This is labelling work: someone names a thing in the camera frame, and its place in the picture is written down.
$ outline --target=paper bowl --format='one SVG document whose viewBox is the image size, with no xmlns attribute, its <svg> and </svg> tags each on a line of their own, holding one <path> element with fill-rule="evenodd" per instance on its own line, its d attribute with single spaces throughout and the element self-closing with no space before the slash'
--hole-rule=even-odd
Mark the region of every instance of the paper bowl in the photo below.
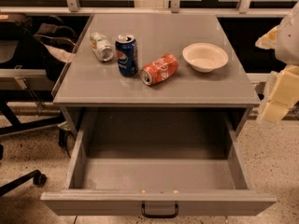
<svg viewBox="0 0 299 224">
<path fill-rule="evenodd" d="M 189 45 L 183 50 L 183 57 L 193 69 L 205 73 L 221 68 L 228 62 L 228 55 L 223 49 L 208 43 Z"/>
</svg>

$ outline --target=blue soda can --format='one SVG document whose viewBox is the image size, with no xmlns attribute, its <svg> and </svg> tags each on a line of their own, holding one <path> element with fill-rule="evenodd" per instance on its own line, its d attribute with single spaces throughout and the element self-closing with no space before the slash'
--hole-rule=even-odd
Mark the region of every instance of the blue soda can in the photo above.
<svg viewBox="0 0 299 224">
<path fill-rule="evenodd" d="M 119 35 L 115 42 L 116 56 L 121 74 L 131 77 L 138 71 L 137 42 L 133 35 Z"/>
</svg>

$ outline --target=red soda can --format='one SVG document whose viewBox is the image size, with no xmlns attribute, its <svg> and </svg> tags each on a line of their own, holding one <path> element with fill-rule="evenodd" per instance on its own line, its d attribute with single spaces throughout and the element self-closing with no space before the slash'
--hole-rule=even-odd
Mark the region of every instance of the red soda can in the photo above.
<svg viewBox="0 0 299 224">
<path fill-rule="evenodd" d="M 172 54 L 165 54 L 163 57 L 152 63 L 146 64 L 141 70 L 141 78 L 148 86 L 160 83 L 178 70 L 178 61 Z"/>
</svg>

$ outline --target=gray cabinet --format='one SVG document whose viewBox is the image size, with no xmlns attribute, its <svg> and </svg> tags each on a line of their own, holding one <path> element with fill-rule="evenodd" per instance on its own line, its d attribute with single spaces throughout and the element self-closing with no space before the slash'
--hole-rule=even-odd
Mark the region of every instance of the gray cabinet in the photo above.
<svg viewBox="0 0 299 224">
<path fill-rule="evenodd" d="M 164 50 L 178 71 L 148 87 L 99 63 L 89 33 L 121 31 L 139 67 Z M 192 70 L 181 51 L 195 41 L 224 48 L 227 65 Z M 77 136 L 63 190 L 41 197 L 57 215 L 252 216 L 276 201 L 251 189 L 237 135 L 259 99 L 213 15 L 96 14 L 54 103 Z"/>
</svg>

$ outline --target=tile floor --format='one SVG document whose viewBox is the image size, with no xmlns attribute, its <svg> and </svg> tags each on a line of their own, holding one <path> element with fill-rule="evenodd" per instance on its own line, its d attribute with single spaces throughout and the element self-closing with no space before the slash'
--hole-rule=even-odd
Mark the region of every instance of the tile floor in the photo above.
<svg viewBox="0 0 299 224">
<path fill-rule="evenodd" d="M 0 125 L 7 125 L 0 116 Z M 277 196 L 278 202 L 257 217 L 177 217 L 146 219 L 143 217 L 57 217 L 39 198 L 44 191 L 60 190 L 69 162 L 66 150 L 57 144 L 55 126 L 30 132 L 0 136 L 5 148 L 0 161 L 0 186 L 35 169 L 46 174 L 45 186 L 32 181 L 0 198 L 0 224 L 155 224 L 155 223 L 299 223 L 299 121 L 283 120 L 272 129 L 248 120 L 238 137 L 253 188 Z M 69 137 L 69 148 L 74 140 Z"/>
</svg>

